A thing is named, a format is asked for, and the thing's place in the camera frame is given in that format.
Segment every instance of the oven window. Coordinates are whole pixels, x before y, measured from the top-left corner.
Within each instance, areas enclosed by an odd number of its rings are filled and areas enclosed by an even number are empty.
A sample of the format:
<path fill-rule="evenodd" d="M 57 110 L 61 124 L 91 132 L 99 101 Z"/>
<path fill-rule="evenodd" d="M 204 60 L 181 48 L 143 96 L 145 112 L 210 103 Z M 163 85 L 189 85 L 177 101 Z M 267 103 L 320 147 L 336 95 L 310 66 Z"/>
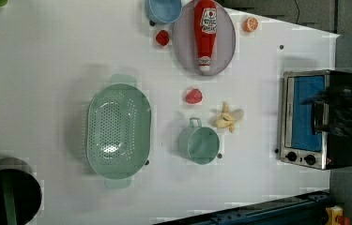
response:
<path fill-rule="evenodd" d="M 293 97 L 292 148 L 322 151 L 322 134 L 313 134 L 312 106 L 302 102 L 325 90 L 324 76 L 296 77 Z"/>

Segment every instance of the white tabletop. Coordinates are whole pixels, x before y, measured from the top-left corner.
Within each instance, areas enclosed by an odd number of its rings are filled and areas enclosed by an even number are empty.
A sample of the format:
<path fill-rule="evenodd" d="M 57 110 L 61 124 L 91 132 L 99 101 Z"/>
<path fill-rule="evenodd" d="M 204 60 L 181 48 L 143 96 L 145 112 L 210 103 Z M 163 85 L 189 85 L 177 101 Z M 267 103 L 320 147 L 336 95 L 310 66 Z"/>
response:
<path fill-rule="evenodd" d="M 329 172 L 281 163 L 279 80 L 286 70 L 334 68 L 337 36 L 228 10 L 237 50 L 221 74 L 190 74 L 172 45 L 160 48 L 143 0 L 9 0 L 0 8 L 0 158 L 26 160 L 43 186 L 30 224 L 150 224 L 329 188 Z M 130 187 L 107 189 L 85 158 L 88 103 L 112 74 L 127 73 L 152 106 L 150 164 Z M 188 88 L 204 101 L 188 106 Z M 198 116 L 204 126 L 227 100 L 242 108 L 234 134 L 218 130 L 222 159 L 206 166 L 177 154 L 177 135 Z"/>

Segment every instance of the oven knob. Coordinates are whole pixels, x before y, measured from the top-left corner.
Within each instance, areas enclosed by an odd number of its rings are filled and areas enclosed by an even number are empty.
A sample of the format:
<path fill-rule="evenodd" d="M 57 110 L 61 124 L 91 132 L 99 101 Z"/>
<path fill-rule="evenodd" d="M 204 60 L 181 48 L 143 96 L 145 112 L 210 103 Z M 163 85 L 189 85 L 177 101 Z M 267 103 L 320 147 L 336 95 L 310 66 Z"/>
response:
<path fill-rule="evenodd" d="M 298 158 L 298 155 L 296 155 L 296 153 L 294 152 L 289 152 L 286 155 L 287 159 L 289 159 L 289 161 L 296 161 L 296 159 Z"/>
<path fill-rule="evenodd" d="M 308 165 L 312 166 L 316 163 L 315 157 L 313 155 L 308 155 L 304 158 Z"/>

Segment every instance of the orange slice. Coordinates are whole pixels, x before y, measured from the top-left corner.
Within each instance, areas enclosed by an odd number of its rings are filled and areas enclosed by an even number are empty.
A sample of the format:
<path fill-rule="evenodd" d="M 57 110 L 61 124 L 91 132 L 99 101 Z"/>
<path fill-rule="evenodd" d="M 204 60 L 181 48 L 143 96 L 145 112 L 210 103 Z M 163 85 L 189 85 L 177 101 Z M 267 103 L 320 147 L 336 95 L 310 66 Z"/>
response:
<path fill-rule="evenodd" d="M 244 23 L 243 23 L 243 30 L 246 32 L 252 32 L 258 27 L 258 21 L 254 17 L 249 17 Z"/>

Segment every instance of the red strawberry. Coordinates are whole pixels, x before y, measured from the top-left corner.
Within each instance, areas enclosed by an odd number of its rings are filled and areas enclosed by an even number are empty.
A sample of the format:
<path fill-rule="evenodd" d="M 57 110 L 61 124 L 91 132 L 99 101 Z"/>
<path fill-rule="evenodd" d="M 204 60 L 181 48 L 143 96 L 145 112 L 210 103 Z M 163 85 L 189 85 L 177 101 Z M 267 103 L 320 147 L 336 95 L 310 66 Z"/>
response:
<path fill-rule="evenodd" d="M 161 46 L 165 46 L 166 44 L 169 43 L 169 33 L 165 30 L 161 30 L 157 35 L 156 35 L 156 41 L 160 43 Z"/>
<path fill-rule="evenodd" d="M 190 104 L 196 104 L 202 101 L 202 92 L 199 89 L 191 90 L 188 95 L 186 96 L 186 100 Z"/>

